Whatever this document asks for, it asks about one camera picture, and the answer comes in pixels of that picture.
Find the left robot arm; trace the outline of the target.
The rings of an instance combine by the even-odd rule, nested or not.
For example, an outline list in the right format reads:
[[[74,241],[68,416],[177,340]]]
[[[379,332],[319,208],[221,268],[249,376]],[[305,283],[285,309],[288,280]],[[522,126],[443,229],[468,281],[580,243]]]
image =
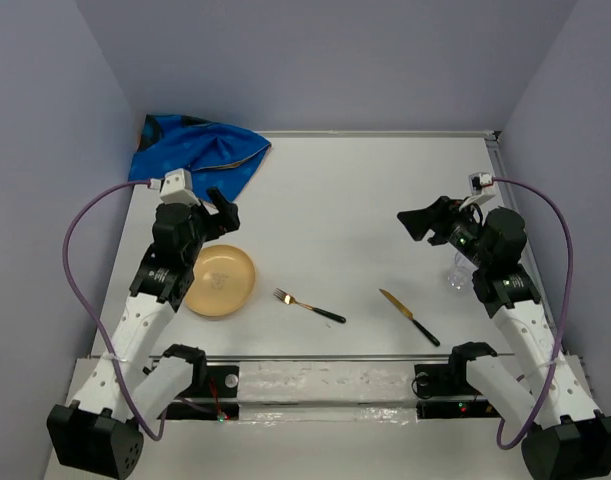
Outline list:
[[[113,333],[100,325],[106,350],[67,405],[56,405],[47,428],[59,463],[111,479],[134,471],[147,439],[162,439],[170,404],[206,383],[203,350],[173,344],[153,370],[150,354],[175,317],[194,280],[203,245],[240,227],[237,206],[216,187],[207,191],[214,212],[189,187],[165,181],[152,243],[129,287]]]

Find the clear plastic cup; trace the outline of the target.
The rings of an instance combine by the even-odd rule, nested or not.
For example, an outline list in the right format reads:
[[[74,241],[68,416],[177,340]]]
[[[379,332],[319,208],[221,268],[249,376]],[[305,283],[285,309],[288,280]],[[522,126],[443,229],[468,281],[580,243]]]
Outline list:
[[[462,291],[471,286],[475,266],[460,252],[454,256],[447,270],[447,282],[455,290]]]

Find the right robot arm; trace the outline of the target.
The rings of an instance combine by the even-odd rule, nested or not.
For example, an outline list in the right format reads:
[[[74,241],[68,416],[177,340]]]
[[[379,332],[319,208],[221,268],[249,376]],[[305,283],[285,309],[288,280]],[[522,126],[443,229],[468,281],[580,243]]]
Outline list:
[[[398,213],[410,236],[432,246],[450,244],[474,266],[473,286],[523,374],[513,377],[481,342],[455,347],[445,368],[455,391],[472,388],[508,425],[534,479],[593,479],[611,472],[611,416],[579,383],[547,322],[539,291],[520,263],[525,222],[497,207],[482,216],[468,200],[446,196]]]

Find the yellow plate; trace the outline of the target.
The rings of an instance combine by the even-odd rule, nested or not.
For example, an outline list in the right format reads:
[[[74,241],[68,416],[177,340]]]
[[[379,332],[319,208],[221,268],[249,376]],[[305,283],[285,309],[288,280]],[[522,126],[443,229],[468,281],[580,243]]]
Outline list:
[[[186,296],[187,308],[204,317],[230,315],[245,305],[256,282],[251,258],[231,245],[201,250],[193,269],[194,281]]]

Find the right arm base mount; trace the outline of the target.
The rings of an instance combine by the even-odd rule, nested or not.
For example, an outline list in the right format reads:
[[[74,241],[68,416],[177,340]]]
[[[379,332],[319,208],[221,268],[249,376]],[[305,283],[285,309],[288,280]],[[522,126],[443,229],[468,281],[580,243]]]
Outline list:
[[[417,398],[419,420],[500,417],[481,393],[466,382],[457,380],[447,364],[416,364],[411,389]]]

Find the blue Mickey placemat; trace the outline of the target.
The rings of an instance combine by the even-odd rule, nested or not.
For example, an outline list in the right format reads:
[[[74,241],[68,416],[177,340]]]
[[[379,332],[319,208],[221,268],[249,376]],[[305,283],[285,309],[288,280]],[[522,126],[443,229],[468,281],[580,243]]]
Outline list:
[[[270,148],[265,137],[234,125],[193,116],[148,114],[128,179],[162,179],[173,170],[184,169],[191,175],[198,198],[206,200],[207,190],[216,187],[233,202]]]

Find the gold knife black handle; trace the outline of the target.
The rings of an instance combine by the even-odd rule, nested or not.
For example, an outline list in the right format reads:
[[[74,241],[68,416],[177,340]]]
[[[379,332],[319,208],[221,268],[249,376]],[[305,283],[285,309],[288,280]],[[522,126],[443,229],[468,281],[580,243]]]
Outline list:
[[[404,316],[406,317],[421,334],[435,347],[439,347],[441,342],[425,326],[423,326],[413,315],[413,313],[401,303],[394,295],[385,289],[380,289],[380,293]]]

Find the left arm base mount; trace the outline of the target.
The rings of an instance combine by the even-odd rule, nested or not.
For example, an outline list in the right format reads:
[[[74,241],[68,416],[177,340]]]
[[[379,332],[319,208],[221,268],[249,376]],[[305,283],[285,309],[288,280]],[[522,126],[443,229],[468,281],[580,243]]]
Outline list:
[[[205,379],[192,384],[175,399],[166,411],[170,421],[217,421],[239,418],[237,400],[240,368],[234,363],[207,364]]]

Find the gold fork black handle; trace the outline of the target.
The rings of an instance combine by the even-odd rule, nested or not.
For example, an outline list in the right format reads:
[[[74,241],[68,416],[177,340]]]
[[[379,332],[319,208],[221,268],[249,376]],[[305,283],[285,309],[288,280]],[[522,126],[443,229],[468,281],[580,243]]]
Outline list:
[[[325,318],[327,318],[329,320],[332,320],[332,321],[334,321],[336,323],[339,323],[339,324],[345,324],[347,322],[345,317],[343,317],[343,316],[341,316],[339,314],[330,312],[328,310],[324,310],[324,309],[321,309],[319,307],[315,307],[315,306],[312,306],[312,305],[300,302],[294,296],[290,295],[289,293],[285,292],[282,289],[276,288],[274,290],[274,292],[273,292],[273,295],[279,301],[283,302],[286,305],[297,305],[299,307],[302,307],[302,308],[304,308],[304,309],[306,309],[308,311],[311,311],[311,312],[313,312],[313,313],[315,313],[317,315],[325,317]]]

